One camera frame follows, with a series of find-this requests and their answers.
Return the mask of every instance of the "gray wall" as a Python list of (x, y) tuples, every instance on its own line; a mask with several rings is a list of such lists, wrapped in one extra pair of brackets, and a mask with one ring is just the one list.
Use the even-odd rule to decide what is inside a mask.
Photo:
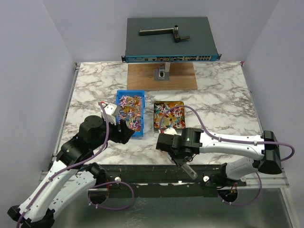
[(120, 61), (127, 18), (208, 16), (222, 60), (245, 60), (278, 0), (43, 0), (76, 62)]
[[(280, 0), (245, 61), (245, 75), (264, 129), (291, 143), (283, 163), (304, 227), (304, 2)], [(281, 147), (282, 157), (290, 150)]]
[(48, 167), (75, 64), (40, 0), (0, 7), (0, 227)]

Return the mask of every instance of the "purple hose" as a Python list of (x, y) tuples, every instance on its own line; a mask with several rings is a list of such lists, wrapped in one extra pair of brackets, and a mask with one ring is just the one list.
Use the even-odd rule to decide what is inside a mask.
[[(105, 109), (104, 107), (102, 106), (102, 104), (100, 102), (98, 102), (99, 106), (101, 107), (102, 111), (105, 113)], [(100, 148), (100, 150), (94, 154), (92, 157), (84, 160), (84, 161), (81, 161), (79, 163), (75, 163), (74, 165), (70, 165), (70, 166), (67, 166), (66, 168), (56, 172), (54, 175), (52, 175), (51, 177), (49, 177), (49, 180), (52, 181), (56, 176), (58, 176), (59, 174), (63, 173), (64, 171), (66, 170), (69, 170), (69, 169), (72, 169), (76, 166), (79, 166), (79, 165), (83, 165), (84, 163), (92, 160), (93, 158), (95, 158), (96, 156), (98, 156), (103, 150), (104, 148), (106, 147), (107, 145), (107, 142), (108, 142), (108, 139), (109, 139), (109, 120), (108, 120), (108, 117), (107, 115), (104, 115), (104, 119), (105, 119), (105, 125), (106, 125), (106, 133), (105, 133), (105, 139), (104, 139), (104, 144), (102, 145), (102, 147)], [(44, 185), (42, 185), (42, 187), (39, 189), (39, 191), (36, 193), (36, 195), (33, 197), (33, 199), (31, 200), (31, 202), (27, 205), (26, 209), (30, 209), (30, 207), (33, 205), (33, 203), (36, 201), (36, 199), (39, 197), (39, 195), (41, 194), (41, 192), (45, 189), (45, 187), (48, 185), (49, 182), (45, 182)], [(22, 219), (24, 218), (24, 215), (26, 214), (25, 213), (22, 213), (20, 218), (18, 219), (18, 222), (17, 222), (17, 228), (19, 228), (20, 224), (21, 224), (21, 221)]]
[(253, 200), (251, 200), (251, 201), (249, 201), (247, 203), (229, 203), (229, 202), (223, 200), (219, 194), (218, 194), (218, 197), (221, 199), (221, 201), (223, 203), (226, 203), (226, 204), (231, 205), (231, 206), (242, 207), (242, 206), (248, 206), (250, 204), (253, 204), (254, 202), (256, 202), (261, 197), (262, 189), (263, 189), (263, 187), (262, 187), (262, 180), (261, 180), (261, 178), (260, 178), (260, 176), (258, 175), (257, 172), (256, 172), (256, 175), (257, 175), (257, 178), (258, 178), (258, 180), (260, 182), (260, 189), (258, 191), (257, 196)]
[(90, 205), (93, 205), (95, 207), (97, 206), (98, 208), (103, 208), (103, 209), (107, 209), (107, 210), (124, 210), (124, 209), (130, 207), (133, 204), (133, 202), (134, 202), (134, 191), (133, 191), (132, 187), (128, 183), (121, 182), (121, 181), (111, 181), (111, 182), (106, 182), (106, 183), (103, 183), (103, 184), (95, 185), (93, 188), (98, 188), (98, 187), (101, 187), (101, 186), (104, 186), (104, 185), (108, 185), (108, 184), (124, 184), (124, 185), (128, 186), (129, 189), (131, 190), (131, 193), (132, 193), (131, 202), (128, 205), (126, 205), (126, 206), (124, 206), (122, 208), (108, 208), (108, 207), (100, 206), (100, 205), (97, 205), (97, 204), (93, 204), (91, 202), (90, 195), (88, 195), (88, 198), (89, 198), (89, 201), (90, 201)]
[[(200, 118), (198, 112), (195, 111), (193, 108), (187, 106), (187, 105), (178, 105), (178, 106), (175, 106), (175, 107), (173, 107), (173, 108), (170, 108), (168, 111), (166, 111), (166, 112), (163, 114), (163, 116), (162, 116), (162, 118), (161, 118), (161, 120), (160, 120), (160, 130), (161, 130), (162, 120), (163, 120), (163, 118), (166, 116), (166, 114), (167, 114), (168, 112), (172, 111), (173, 109), (175, 109), (175, 108), (180, 108), (180, 107), (185, 107), (185, 108), (188, 108), (188, 109), (192, 110), (192, 111), (194, 112), (194, 114), (197, 116), (197, 118), (198, 118), (198, 120), (199, 120), (199, 122), (200, 122), (200, 125), (201, 125), (201, 127), (203, 128), (203, 130), (206, 132), (206, 134), (209, 135), (211, 138), (214, 138), (214, 139), (216, 139), (216, 140), (219, 139), (218, 137), (214, 136), (213, 134), (211, 134), (211, 133), (207, 130), (207, 128), (206, 128), (205, 125), (203, 124), (203, 122), (202, 122), (202, 120), (201, 120), (201, 118)], [(229, 143), (232, 142), (232, 143), (242, 143), (242, 144), (254, 144), (254, 142), (249, 142), (249, 141), (233, 140), (233, 139), (223, 139), (223, 138), (221, 138), (221, 141), (229, 142)], [(281, 146), (287, 146), (287, 147), (289, 147), (289, 148), (291, 149), (290, 155), (288, 155), (286, 158), (281, 159), (281, 162), (290, 159), (290, 158), (295, 154), (295, 148), (294, 148), (292, 145), (287, 144), (287, 143), (263, 141), (263, 142), (257, 142), (257, 144), (271, 144), (271, 145), (281, 145)]]

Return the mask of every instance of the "purple cable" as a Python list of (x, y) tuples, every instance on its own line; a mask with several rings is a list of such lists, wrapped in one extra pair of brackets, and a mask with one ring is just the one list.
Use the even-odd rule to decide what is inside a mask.
[(258, 180), (260, 182), (260, 189), (258, 191), (257, 196), (253, 200), (251, 200), (251, 201), (249, 201), (247, 203), (229, 203), (229, 202), (223, 200), (219, 194), (218, 194), (218, 197), (221, 199), (221, 201), (223, 203), (226, 203), (226, 204), (231, 205), (231, 206), (242, 207), (242, 206), (248, 206), (250, 204), (253, 204), (254, 202), (256, 202), (261, 197), (262, 189), (263, 189), (263, 187), (262, 187), (262, 180), (261, 180), (261, 178), (260, 178), (260, 176), (258, 175), (257, 172), (256, 172), (256, 175), (257, 175), (257, 178), (258, 178)]
[[(161, 118), (161, 120), (160, 120), (160, 130), (161, 130), (161, 126), (162, 126), (162, 125), (161, 125), (161, 124), (162, 124), (162, 120), (163, 120), (163, 118), (166, 116), (166, 114), (167, 114), (168, 112), (172, 111), (173, 109), (175, 109), (175, 108), (180, 108), (180, 107), (185, 107), (185, 108), (188, 108), (188, 109), (192, 110), (192, 111), (194, 112), (194, 114), (197, 116), (197, 118), (198, 118), (198, 120), (199, 120), (199, 122), (200, 122), (200, 125), (201, 125), (201, 127), (203, 128), (203, 130), (206, 132), (206, 134), (209, 135), (211, 138), (214, 138), (214, 139), (216, 139), (216, 140), (219, 139), (218, 137), (214, 136), (213, 134), (211, 134), (211, 133), (207, 130), (207, 128), (206, 128), (205, 125), (203, 124), (203, 122), (202, 122), (202, 120), (201, 120), (199, 114), (197, 113), (197, 111), (195, 111), (193, 108), (191, 108), (190, 106), (187, 106), (187, 105), (178, 105), (178, 106), (175, 106), (175, 107), (173, 107), (173, 108), (170, 108), (168, 111), (166, 111), (166, 112), (163, 114), (163, 116), (162, 116), (162, 118)], [(232, 142), (232, 143), (242, 143), (242, 144), (254, 144), (254, 142), (250, 142), (250, 141), (233, 140), (233, 139), (223, 139), (223, 138), (221, 138), (221, 141), (229, 142), (229, 143)], [(271, 145), (281, 145), (281, 146), (287, 146), (287, 147), (289, 147), (289, 148), (291, 149), (290, 155), (288, 155), (286, 158), (281, 159), (281, 162), (290, 159), (290, 158), (295, 154), (295, 148), (294, 148), (292, 145), (287, 144), (287, 143), (284, 143), (284, 142), (269, 142), (269, 141), (263, 141), (263, 142), (257, 142), (257, 144), (271, 144)]]
[[(98, 102), (99, 106), (101, 107), (102, 111), (105, 113), (105, 109), (104, 107), (102, 106), (101, 102)], [(104, 139), (104, 144), (102, 145), (102, 147), (100, 148), (100, 150), (94, 154), (92, 157), (84, 160), (84, 161), (81, 161), (81, 162), (78, 162), (78, 163), (75, 163), (74, 165), (70, 165), (70, 166), (67, 166), (65, 167), (64, 169), (56, 172), (54, 175), (52, 175), (51, 177), (49, 177), (49, 180), (52, 181), (56, 176), (58, 176), (59, 174), (63, 173), (64, 171), (66, 170), (69, 170), (69, 169), (72, 169), (76, 166), (79, 166), (79, 165), (83, 165), (84, 163), (92, 160), (93, 158), (95, 158), (96, 156), (98, 156), (103, 150), (104, 148), (106, 147), (107, 145), (107, 142), (108, 142), (108, 139), (109, 139), (109, 120), (108, 120), (108, 117), (107, 115), (104, 115), (104, 119), (105, 119), (105, 125), (106, 125), (106, 133), (105, 133), (105, 139)], [(45, 189), (45, 187), (48, 185), (49, 182), (45, 182), (44, 185), (42, 185), (42, 187), (39, 189), (39, 191), (36, 193), (36, 195), (33, 197), (33, 199), (31, 200), (31, 202), (26, 206), (26, 209), (29, 210), (30, 207), (33, 205), (33, 203), (36, 201), (36, 199), (39, 197), (39, 195), (41, 194), (41, 192)], [(21, 216), (19, 217), (18, 219), (18, 222), (17, 222), (17, 226), (16, 228), (19, 228), (20, 224), (21, 224), (21, 221), (22, 219), (24, 218), (24, 215), (26, 214), (26, 212), (22, 213)]]
[(98, 184), (98, 185), (95, 185), (93, 188), (98, 188), (98, 187), (101, 187), (101, 186), (104, 186), (104, 185), (108, 185), (108, 184), (124, 184), (126, 186), (129, 187), (129, 189), (131, 190), (131, 193), (132, 193), (132, 199), (131, 199), (131, 202), (122, 207), (122, 208), (108, 208), (108, 207), (104, 207), (104, 206), (100, 206), (98, 204), (93, 204), (91, 199), (90, 199), (90, 195), (88, 195), (88, 198), (89, 198), (89, 201), (90, 201), (90, 205), (94, 205), (95, 207), (99, 207), (99, 208), (103, 208), (103, 209), (107, 209), (107, 210), (124, 210), (124, 209), (127, 209), (128, 207), (130, 207), (133, 202), (134, 202), (134, 191), (132, 189), (132, 187), (128, 184), (128, 183), (125, 183), (125, 182), (122, 182), (122, 181), (111, 181), (111, 182), (106, 182), (106, 183), (103, 183), (103, 184)]

